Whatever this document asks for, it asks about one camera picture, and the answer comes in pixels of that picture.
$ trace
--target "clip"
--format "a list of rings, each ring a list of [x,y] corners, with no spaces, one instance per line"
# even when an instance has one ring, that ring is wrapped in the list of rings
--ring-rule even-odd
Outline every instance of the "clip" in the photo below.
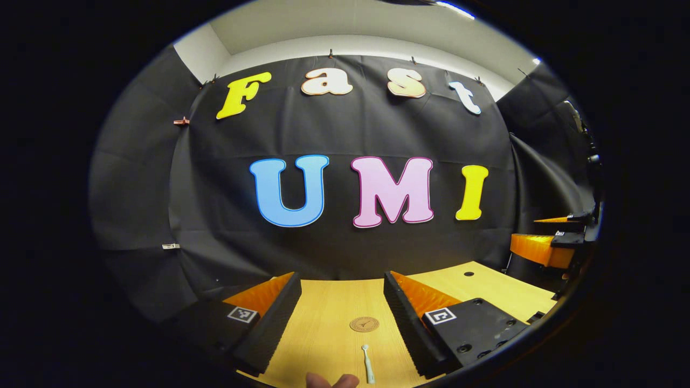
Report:
[[[182,120],[175,120],[172,123],[174,125],[180,125],[180,126],[189,125],[189,119],[187,119],[187,117],[185,117],[185,116],[182,116]]]

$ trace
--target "toothbrush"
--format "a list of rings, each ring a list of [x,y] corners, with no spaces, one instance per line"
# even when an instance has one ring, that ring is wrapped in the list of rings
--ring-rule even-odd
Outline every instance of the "toothbrush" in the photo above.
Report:
[[[362,346],[362,350],[364,350],[364,364],[366,365],[366,382],[367,384],[376,384],[374,371],[371,369],[371,361],[369,361],[369,356],[366,354],[367,349],[369,349],[369,345]]]

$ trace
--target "pink letter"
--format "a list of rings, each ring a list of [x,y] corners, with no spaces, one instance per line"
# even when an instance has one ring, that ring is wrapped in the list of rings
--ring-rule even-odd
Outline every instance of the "pink letter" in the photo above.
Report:
[[[410,224],[433,218],[429,204],[429,171],[433,163],[425,157],[412,157],[405,164],[400,181],[395,183],[391,172],[380,157],[358,157],[352,169],[359,173],[359,215],[353,220],[357,228],[373,228],[381,224],[376,213],[376,199],[391,224],[397,221],[402,206],[409,199],[402,220]]]

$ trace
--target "black metal plate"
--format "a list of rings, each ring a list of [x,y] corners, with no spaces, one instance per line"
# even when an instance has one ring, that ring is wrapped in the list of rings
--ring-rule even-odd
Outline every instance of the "black metal plate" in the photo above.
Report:
[[[502,346],[527,327],[481,298],[425,313],[422,319],[463,367]]]
[[[581,222],[534,222],[527,234],[555,235],[557,231],[583,233],[584,224]]]
[[[562,235],[556,235],[551,240],[551,246],[554,248],[571,248],[576,249],[582,246],[584,242],[584,231],[579,233],[565,232]]]

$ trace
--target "table surface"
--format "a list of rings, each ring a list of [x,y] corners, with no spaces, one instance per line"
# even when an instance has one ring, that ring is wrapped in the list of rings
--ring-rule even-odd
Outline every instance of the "table surface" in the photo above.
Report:
[[[553,292],[477,262],[409,277],[461,301],[483,298],[523,322],[537,311],[546,313],[555,304]],[[359,378],[360,387],[365,387],[362,345],[368,344],[375,386],[407,388],[428,382],[417,374],[383,286],[383,279],[302,280],[302,296],[266,373],[255,379],[274,387],[304,387],[308,371],[322,375],[331,384],[342,374],[353,374]],[[350,321],[362,316],[376,318],[379,327],[368,333],[352,330]]]

